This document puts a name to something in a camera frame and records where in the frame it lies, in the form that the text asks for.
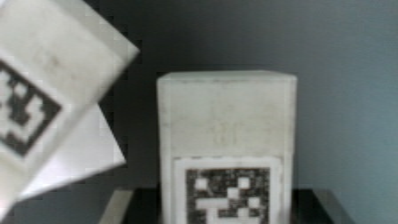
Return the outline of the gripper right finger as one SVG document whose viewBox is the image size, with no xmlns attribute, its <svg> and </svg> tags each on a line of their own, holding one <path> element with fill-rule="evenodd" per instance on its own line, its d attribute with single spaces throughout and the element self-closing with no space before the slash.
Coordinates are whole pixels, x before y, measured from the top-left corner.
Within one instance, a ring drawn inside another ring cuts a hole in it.
<svg viewBox="0 0 398 224">
<path fill-rule="evenodd" d="M 316 189 L 314 195 L 333 224 L 355 224 L 332 191 L 326 189 Z"/>
</svg>

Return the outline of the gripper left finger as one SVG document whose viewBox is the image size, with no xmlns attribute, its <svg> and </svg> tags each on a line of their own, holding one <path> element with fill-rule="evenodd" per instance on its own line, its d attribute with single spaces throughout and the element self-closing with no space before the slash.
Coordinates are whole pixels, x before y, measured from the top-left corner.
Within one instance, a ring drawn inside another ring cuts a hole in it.
<svg viewBox="0 0 398 224">
<path fill-rule="evenodd" d="M 122 224 L 131 198 L 133 190 L 117 189 L 113 191 L 101 215 L 101 224 Z"/>
</svg>

